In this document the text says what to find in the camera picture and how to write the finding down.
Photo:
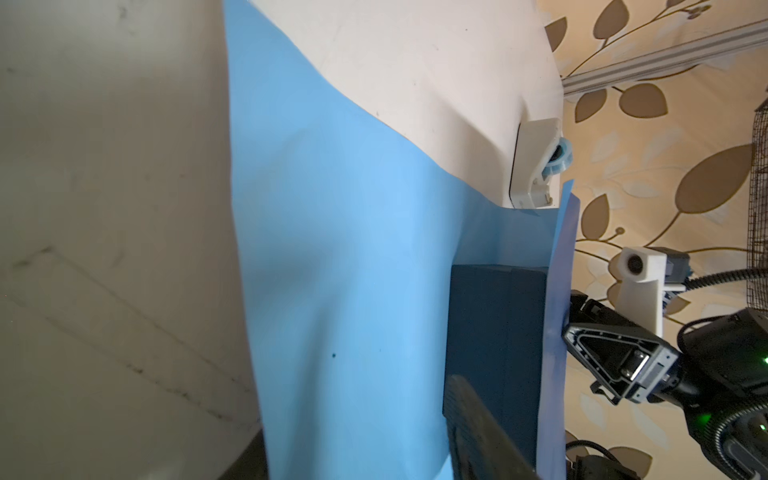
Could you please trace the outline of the blue wrapping paper sheet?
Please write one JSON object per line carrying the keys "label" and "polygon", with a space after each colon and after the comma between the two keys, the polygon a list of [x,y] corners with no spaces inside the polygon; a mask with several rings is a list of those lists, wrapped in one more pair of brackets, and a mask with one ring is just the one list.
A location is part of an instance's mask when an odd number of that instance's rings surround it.
{"label": "blue wrapping paper sheet", "polygon": [[547,274],[536,462],[565,475],[578,201],[514,209],[518,128],[560,118],[530,1],[227,1],[231,205],[274,479],[449,479],[456,265]]}

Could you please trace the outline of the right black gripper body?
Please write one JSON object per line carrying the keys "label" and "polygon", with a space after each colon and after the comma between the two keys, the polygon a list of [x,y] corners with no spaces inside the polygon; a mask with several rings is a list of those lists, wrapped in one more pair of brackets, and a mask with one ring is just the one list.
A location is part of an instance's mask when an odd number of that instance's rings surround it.
{"label": "right black gripper body", "polygon": [[671,401],[681,382],[681,353],[610,307],[573,290],[562,338],[595,378],[591,390],[616,405]]}

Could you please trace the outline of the dark navy gift box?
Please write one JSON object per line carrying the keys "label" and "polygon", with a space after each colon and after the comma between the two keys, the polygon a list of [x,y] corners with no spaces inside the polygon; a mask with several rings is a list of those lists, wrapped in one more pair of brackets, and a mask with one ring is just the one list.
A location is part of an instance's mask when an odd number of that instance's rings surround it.
{"label": "dark navy gift box", "polygon": [[468,380],[530,464],[536,462],[547,274],[501,265],[452,268],[447,376]]}

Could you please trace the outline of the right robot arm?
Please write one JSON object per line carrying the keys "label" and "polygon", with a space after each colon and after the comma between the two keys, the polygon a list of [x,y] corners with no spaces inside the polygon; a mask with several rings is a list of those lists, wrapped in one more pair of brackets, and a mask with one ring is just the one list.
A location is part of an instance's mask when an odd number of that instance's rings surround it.
{"label": "right robot arm", "polygon": [[674,344],[574,291],[562,331],[593,393],[670,403],[705,458],[731,479],[767,476],[767,314],[744,308],[692,321]]}

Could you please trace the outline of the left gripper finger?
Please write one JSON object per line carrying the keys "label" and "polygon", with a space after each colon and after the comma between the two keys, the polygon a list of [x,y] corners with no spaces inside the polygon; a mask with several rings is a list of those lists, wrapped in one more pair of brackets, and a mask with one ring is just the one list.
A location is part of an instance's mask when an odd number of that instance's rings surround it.
{"label": "left gripper finger", "polygon": [[454,479],[538,479],[471,384],[459,375],[446,379],[446,426]]}

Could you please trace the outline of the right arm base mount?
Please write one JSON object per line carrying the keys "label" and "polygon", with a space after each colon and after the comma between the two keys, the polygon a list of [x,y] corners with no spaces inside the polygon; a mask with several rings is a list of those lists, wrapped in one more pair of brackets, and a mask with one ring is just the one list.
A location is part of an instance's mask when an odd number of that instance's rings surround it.
{"label": "right arm base mount", "polygon": [[615,455],[596,442],[574,440],[565,445],[565,452],[577,447],[596,450],[600,455],[577,456],[567,468],[568,480],[640,480],[636,472],[625,467]]}

